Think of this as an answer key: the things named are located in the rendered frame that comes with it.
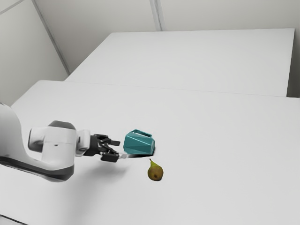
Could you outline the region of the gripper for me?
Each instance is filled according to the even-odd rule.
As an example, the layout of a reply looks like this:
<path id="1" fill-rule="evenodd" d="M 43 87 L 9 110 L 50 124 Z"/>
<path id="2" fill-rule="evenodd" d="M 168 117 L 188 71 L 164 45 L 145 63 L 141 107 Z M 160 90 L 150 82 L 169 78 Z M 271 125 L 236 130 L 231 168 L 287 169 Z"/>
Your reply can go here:
<path id="1" fill-rule="evenodd" d="M 101 160 L 106 162 L 117 162 L 119 159 L 126 159 L 128 157 L 128 154 L 124 151 L 107 150 L 104 146 L 108 145 L 119 146 L 120 141 L 114 141 L 107 135 L 94 134 L 90 137 L 90 147 L 83 155 L 92 157 L 100 154 Z"/>

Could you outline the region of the teal faceted mug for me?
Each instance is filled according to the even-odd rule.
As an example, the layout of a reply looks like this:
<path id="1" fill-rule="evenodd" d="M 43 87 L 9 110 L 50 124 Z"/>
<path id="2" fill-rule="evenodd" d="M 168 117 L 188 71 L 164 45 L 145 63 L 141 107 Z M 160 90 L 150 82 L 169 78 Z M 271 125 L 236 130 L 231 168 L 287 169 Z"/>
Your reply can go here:
<path id="1" fill-rule="evenodd" d="M 151 134 L 135 129 L 126 134 L 123 149 L 129 155 L 151 156 L 155 150 L 155 140 Z"/>

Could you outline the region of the green-brown pear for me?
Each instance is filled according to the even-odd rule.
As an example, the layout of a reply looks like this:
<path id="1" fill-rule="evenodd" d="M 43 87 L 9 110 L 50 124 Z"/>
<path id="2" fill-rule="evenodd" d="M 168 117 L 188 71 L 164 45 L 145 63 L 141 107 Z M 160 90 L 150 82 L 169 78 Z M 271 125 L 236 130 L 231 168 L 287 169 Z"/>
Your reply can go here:
<path id="1" fill-rule="evenodd" d="M 164 170 L 161 166 L 153 162 L 150 158 L 150 167 L 147 171 L 149 179 L 153 181 L 160 181 L 164 175 Z"/>

